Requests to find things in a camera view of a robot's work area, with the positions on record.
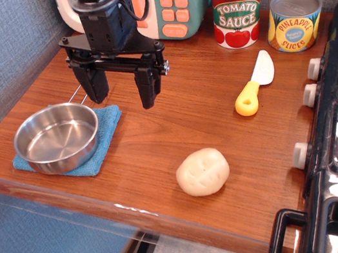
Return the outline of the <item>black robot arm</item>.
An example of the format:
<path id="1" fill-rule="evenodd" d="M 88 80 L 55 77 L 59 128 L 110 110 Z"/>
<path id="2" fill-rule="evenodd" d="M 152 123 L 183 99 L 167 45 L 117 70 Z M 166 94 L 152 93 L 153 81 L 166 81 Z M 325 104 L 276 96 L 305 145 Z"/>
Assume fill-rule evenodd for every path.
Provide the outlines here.
<path id="1" fill-rule="evenodd" d="M 164 44 L 137 30 L 137 22 L 148 16 L 149 0 L 142 16 L 136 16 L 132 0 L 67 0 L 66 7 L 79 18 L 84 33 L 63 37 L 59 45 L 88 97 L 97 104 L 107 97 L 107 71 L 132 73 L 143 107 L 151 108 L 169 65 Z"/>

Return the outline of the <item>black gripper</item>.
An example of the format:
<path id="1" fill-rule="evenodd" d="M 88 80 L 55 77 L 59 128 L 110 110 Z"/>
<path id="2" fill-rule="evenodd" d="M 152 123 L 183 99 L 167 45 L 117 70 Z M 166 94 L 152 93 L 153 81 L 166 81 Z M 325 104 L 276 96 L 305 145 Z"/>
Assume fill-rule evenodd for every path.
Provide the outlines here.
<path id="1" fill-rule="evenodd" d="M 132 0 L 71 1 L 71 9 L 81 22 L 84 32 L 73 37 L 63 37 L 59 45 L 68 53 L 79 53 L 113 59 L 120 54 L 151 54 L 155 59 L 152 67 L 139 67 L 135 73 L 143 108 L 152 108 L 161 92 L 161 75 L 169 71 L 168 61 L 163 58 L 162 42 L 147 38 L 137 31 L 138 17 Z M 96 63 L 73 66 L 72 70 L 84 91 L 97 104 L 109 93 L 105 71 Z"/>

